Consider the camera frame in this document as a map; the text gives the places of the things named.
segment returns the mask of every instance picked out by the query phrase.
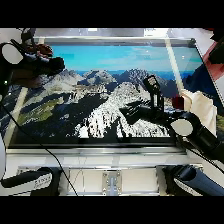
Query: white cloth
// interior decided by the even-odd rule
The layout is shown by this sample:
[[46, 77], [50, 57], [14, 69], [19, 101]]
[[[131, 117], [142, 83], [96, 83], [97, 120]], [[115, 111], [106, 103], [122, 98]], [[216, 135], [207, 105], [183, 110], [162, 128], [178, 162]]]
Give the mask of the white cloth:
[[204, 96], [200, 91], [192, 93], [182, 89], [180, 95], [184, 98], [184, 110], [197, 115], [202, 125], [216, 136], [217, 108], [213, 105], [213, 100]]

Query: blue sky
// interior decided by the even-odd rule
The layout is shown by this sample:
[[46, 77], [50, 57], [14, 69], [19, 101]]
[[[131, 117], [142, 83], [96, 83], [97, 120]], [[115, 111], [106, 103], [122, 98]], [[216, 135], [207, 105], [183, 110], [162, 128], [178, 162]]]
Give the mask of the blue sky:
[[[139, 68], [147, 71], [172, 71], [165, 47], [64, 45], [52, 48], [54, 57], [64, 58], [69, 70], [116, 71]], [[175, 47], [173, 50], [180, 71], [193, 71], [202, 63], [194, 48]]]

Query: table surface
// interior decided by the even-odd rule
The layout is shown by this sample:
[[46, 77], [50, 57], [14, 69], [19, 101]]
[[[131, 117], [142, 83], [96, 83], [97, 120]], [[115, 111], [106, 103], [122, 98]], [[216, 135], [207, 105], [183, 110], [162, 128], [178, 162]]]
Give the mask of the table surface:
[[[66, 72], [68, 74], [65, 72], [66, 74], [63, 75], [66, 76], [68, 80], [71, 80], [71, 75], [73, 75], [74, 77], [74, 74], [71, 74], [72, 73], [71, 71], [75, 70], [76, 75], [83, 77], [87, 72], [94, 71], [94, 69], [97, 66], [98, 67], [101, 66], [100, 69], [103, 71], [107, 71], [113, 78], [117, 78], [118, 75], [121, 76], [123, 73], [125, 72], [127, 73], [127, 71], [129, 72], [128, 75], [130, 75], [131, 70], [134, 70], [136, 72], [146, 70], [149, 73], [156, 74], [158, 77], [160, 77], [161, 83], [165, 83], [163, 93], [165, 94], [165, 97], [167, 97], [168, 99], [178, 94], [178, 90], [180, 90], [181, 88], [188, 89], [192, 92], [200, 90], [206, 93], [207, 96], [211, 97], [214, 100], [216, 106], [220, 108], [219, 116], [221, 117], [220, 117], [220, 124], [218, 124], [218, 129], [220, 132], [220, 136], [222, 136], [223, 106], [219, 99], [219, 93], [217, 92], [217, 89], [213, 84], [212, 79], [202, 62], [201, 55], [197, 49], [197, 45], [195, 45], [195, 43], [192, 42], [191, 40], [172, 39], [172, 38], [155, 39], [155, 38], [138, 38], [138, 37], [135, 38], [45, 37], [44, 39], [40, 39], [39, 41], [43, 40], [45, 43], [52, 46], [54, 56], [61, 56], [64, 58], [66, 65]], [[49, 85], [49, 83], [52, 83], [52, 80], [50, 81], [44, 80], [44, 81], [46, 83], [44, 85], [45, 87]], [[50, 119], [50, 117], [54, 117], [55, 114], [51, 113], [52, 111], [51, 107], [54, 107], [58, 103], [56, 104], [53, 103], [53, 105], [51, 104], [50, 106], [46, 105], [47, 108], [50, 108], [50, 110], [47, 111], [47, 115], [46, 113], [44, 113], [41, 114], [42, 118], [41, 116], [38, 117], [37, 116], [38, 114], [35, 114], [33, 111], [35, 111], [40, 106], [40, 104], [38, 104], [37, 98], [38, 96], [40, 97], [43, 91], [42, 90], [39, 92], [37, 91], [35, 93], [35, 97], [32, 91], [33, 90], [27, 90], [26, 88], [22, 88], [16, 90], [15, 92], [12, 92], [10, 96], [6, 97], [5, 105], [9, 108], [11, 113], [13, 113], [13, 115], [18, 119], [18, 121], [21, 122], [21, 125], [24, 126], [24, 128], [25, 126], [27, 128], [26, 125], [27, 120], [35, 118], [36, 121], [29, 122], [30, 127], [28, 127], [27, 131], [33, 132], [34, 135], [35, 132], [37, 132], [37, 136], [35, 137], [39, 137], [40, 133], [43, 132], [44, 128], [46, 130], [49, 129], [49, 127], [52, 127], [52, 123], [49, 122], [47, 119], [44, 119], [45, 123], [43, 123], [43, 120], [38, 121], [38, 119], [43, 119], [43, 116], [48, 116], [47, 117], [48, 119]], [[70, 97], [74, 97], [74, 93], [72, 93], [71, 90], [69, 91], [70, 91]], [[46, 99], [47, 97], [49, 96], [44, 95], [42, 100], [44, 101], [44, 98], [45, 102], [49, 102], [49, 99], [52, 100], [52, 96], [50, 96], [51, 98], [49, 99]], [[31, 109], [29, 109], [30, 111], [28, 111], [29, 113], [27, 113], [27, 107], [26, 107], [28, 104], [31, 105]], [[38, 122], [42, 121], [43, 124], [41, 127], [42, 132], [41, 131], [38, 132], [38, 128], [40, 127], [35, 126], [38, 123], [37, 121]], [[5, 115], [1, 120], [1, 124], [3, 134], [5, 134], [4, 140], [6, 142], [6, 145], [9, 145], [10, 148], [8, 150], [9, 153], [42, 152], [42, 150], [39, 151], [36, 150], [37, 148], [36, 145], [32, 145], [30, 143], [28, 143], [29, 144], [28, 146], [24, 145], [24, 143], [28, 141], [27, 137], [21, 135], [17, 137], [18, 131], [15, 129], [15, 126], [11, 122], [9, 123], [10, 128], [7, 128], [8, 123], [9, 118]], [[60, 132], [59, 130], [62, 132], [62, 127], [60, 127], [56, 132]], [[48, 139], [50, 139], [49, 135], [46, 136], [46, 141], [44, 143], [48, 143]], [[57, 147], [57, 146], [59, 146], [59, 144], [57, 144], [57, 141], [55, 141], [55, 144], [52, 147], [53, 149], [55, 149], [55, 152], [60, 153], [66, 151], [66, 150], [61, 151], [61, 148], [63, 147], [61, 146]], [[99, 149], [98, 151], [96, 150], [96, 153], [106, 153], [107, 149], [105, 148], [106, 147], [104, 147], [103, 150]], [[89, 148], [85, 149], [73, 148], [72, 150], [73, 151], [67, 150], [68, 151], [67, 153], [69, 152], [80, 153], [81, 151], [88, 153], [90, 151]], [[140, 153], [144, 152], [142, 148], [138, 150]], [[120, 153], [121, 150], [116, 149], [114, 153], [116, 152]], [[165, 151], [163, 152], [177, 153], [175, 148], [165, 149]]]

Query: beige cloth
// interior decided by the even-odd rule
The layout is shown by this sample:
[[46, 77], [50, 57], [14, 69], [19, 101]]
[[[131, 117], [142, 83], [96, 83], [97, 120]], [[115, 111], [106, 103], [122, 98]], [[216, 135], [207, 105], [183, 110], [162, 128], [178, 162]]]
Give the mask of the beige cloth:
[[181, 96], [184, 98], [184, 110], [197, 115], [202, 125], [216, 136], [217, 108], [213, 105], [213, 100], [200, 91], [192, 93], [186, 89], [181, 90]]

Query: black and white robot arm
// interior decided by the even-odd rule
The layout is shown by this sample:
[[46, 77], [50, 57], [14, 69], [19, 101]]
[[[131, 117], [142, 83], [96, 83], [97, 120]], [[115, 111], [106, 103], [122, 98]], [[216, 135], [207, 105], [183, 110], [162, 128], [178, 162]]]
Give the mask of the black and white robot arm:
[[[160, 85], [154, 75], [144, 79], [143, 83], [151, 95], [151, 100], [129, 103], [120, 108], [127, 123], [132, 125], [138, 119], [142, 119], [165, 126], [177, 139], [187, 138], [204, 157], [224, 163], [223, 143], [201, 124], [195, 114], [179, 109], [165, 110]], [[193, 166], [168, 166], [165, 172], [172, 174], [173, 183], [184, 189], [184, 192], [188, 191], [193, 195], [224, 196], [224, 189], [220, 185]]]
[[[35, 53], [29, 53], [24, 48], [24, 43], [28, 39], [34, 44], [33, 35], [35, 29], [31, 28], [27, 33], [15, 32], [12, 39], [12, 32], [7, 39], [7, 30], [4, 33], [4, 42], [0, 42], [0, 103], [8, 92], [13, 71], [23, 69], [32, 71], [34, 75], [42, 74], [55, 75], [64, 69], [62, 58], [43, 58]], [[5, 145], [0, 135], [0, 196], [16, 195], [23, 192], [47, 189], [51, 186], [50, 192], [56, 192], [59, 183], [61, 170], [58, 168], [41, 167], [37, 171], [28, 171], [3, 179], [6, 170]]]

